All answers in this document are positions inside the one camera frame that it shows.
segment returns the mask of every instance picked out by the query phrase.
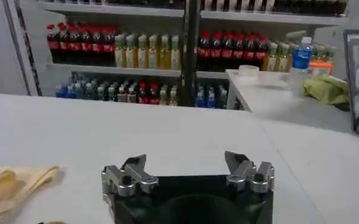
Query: orange object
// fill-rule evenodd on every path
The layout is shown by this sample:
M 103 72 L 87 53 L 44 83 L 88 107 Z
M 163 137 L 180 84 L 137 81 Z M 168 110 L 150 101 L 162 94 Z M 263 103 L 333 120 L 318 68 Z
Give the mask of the orange object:
M 333 65 L 320 60 L 311 61 L 309 69 L 312 75 L 331 75 Z

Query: green cloth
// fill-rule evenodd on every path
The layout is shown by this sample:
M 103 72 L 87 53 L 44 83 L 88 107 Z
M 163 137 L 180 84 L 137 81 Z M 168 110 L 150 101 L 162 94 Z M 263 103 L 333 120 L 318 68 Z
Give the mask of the green cloth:
M 328 75 L 317 75 L 304 82 L 304 94 L 320 102 L 349 110 L 349 85 Z

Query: white table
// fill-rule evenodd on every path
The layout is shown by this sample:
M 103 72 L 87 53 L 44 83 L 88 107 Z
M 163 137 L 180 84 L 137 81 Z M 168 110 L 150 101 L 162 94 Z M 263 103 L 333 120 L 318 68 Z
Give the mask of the white table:
M 103 166 L 147 153 L 153 175 L 228 173 L 225 150 L 275 165 L 274 223 L 359 223 L 358 137 L 242 111 L 0 95 L 0 163 L 65 173 L 11 223 L 111 223 Z

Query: red label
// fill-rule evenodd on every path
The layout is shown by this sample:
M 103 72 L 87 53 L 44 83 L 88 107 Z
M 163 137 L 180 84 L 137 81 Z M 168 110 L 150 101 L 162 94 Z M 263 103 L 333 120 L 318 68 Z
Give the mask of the red label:
M 227 50 L 227 49 L 222 50 L 222 57 L 223 57 L 223 58 L 230 58 L 230 57 L 232 57 L 232 51 L 231 51 L 231 50 Z
M 210 56 L 212 56 L 213 58 L 221 57 L 221 49 L 212 49 L 212 50 L 210 50 Z
M 259 60 L 263 60 L 265 58 L 265 53 L 264 52 L 257 52 L 256 53 L 256 58 Z
M 59 43 L 57 41 L 48 41 L 48 46 L 50 49 L 60 48 Z
M 198 48 L 198 55 L 201 57 L 209 57 L 210 56 L 210 49 L 203 49 L 203 48 Z
M 90 43 L 82 43 L 82 50 L 83 51 L 92 51 L 93 45 Z
M 104 44 L 104 51 L 107 53 L 114 52 L 114 45 L 113 44 Z
M 69 49 L 71 51 L 80 51 L 82 49 L 82 45 L 80 43 L 70 43 Z
M 242 59 L 243 58 L 243 51 L 234 51 L 232 58 L 234 58 L 234 59 Z
M 67 42 L 60 42 L 60 48 L 61 48 L 62 50 L 68 50 L 68 48 L 69 48 L 69 43 L 67 43 Z
M 252 60 L 254 58 L 255 52 L 253 51 L 244 51 L 243 58 L 246 60 Z
M 93 44 L 94 52 L 102 52 L 104 50 L 104 46 L 102 44 Z

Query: shelf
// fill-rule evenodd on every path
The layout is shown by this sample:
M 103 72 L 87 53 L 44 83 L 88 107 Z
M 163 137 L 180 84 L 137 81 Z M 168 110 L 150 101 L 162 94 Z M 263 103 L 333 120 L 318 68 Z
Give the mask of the shelf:
M 71 72 L 94 72 L 104 74 L 119 75 L 148 75 L 160 77 L 180 77 L 181 71 L 158 70 L 158 69 L 139 69 L 139 68 L 117 68 L 109 66 L 87 66 L 87 65 L 67 65 L 67 64 L 46 64 L 48 69 L 63 69 Z
M 225 72 L 197 71 L 197 78 L 202 78 L 202 79 L 228 79 L 228 75 Z
M 83 5 L 83 4 L 67 4 L 53 2 L 38 2 L 41 9 L 67 13 L 100 13 L 114 15 L 141 15 L 141 16 L 165 16 L 178 17 L 184 16 L 185 11 L 181 9 L 157 9 L 147 7 L 120 6 L 120 5 Z
M 324 26 L 341 26 L 347 24 L 346 17 L 331 16 L 305 16 L 305 15 L 284 15 L 272 13 L 252 13 L 252 12 L 219 12 L 201 11 L 201 18 L 205 19 L 227 19 L 240 21 L 259 21 L 270 23 L 290 23 L 290 24 L 314 24 Z

